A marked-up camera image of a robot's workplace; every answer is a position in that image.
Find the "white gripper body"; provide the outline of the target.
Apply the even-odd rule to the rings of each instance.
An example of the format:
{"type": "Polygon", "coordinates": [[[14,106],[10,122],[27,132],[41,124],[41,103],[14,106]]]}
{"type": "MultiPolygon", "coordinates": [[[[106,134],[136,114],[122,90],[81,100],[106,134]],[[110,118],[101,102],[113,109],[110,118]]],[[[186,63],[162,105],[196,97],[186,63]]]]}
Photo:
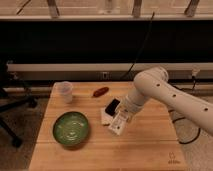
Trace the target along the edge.
{"type": "Polygon", "coordinates": [[[130,122],[132,117],[138,112],[138,107],[134,104],[121,102],[117,107],[118,115],[126,122],[130,122]]]}

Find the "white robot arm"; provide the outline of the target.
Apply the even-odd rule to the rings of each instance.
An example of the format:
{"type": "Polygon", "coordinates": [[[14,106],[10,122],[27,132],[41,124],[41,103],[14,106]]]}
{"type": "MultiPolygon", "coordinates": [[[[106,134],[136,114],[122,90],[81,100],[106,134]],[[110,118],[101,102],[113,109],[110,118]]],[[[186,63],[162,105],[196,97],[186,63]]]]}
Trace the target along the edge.
{"type": "Polygon", "coordinates": [[[163,67],[138,73],[134,77],[132,89],[121,100],[117,111],[134,116],[149,98],[153,98],[213,136],[213,104],[174,88],[168,83],[168,78],[168,72],[163,67]]]}

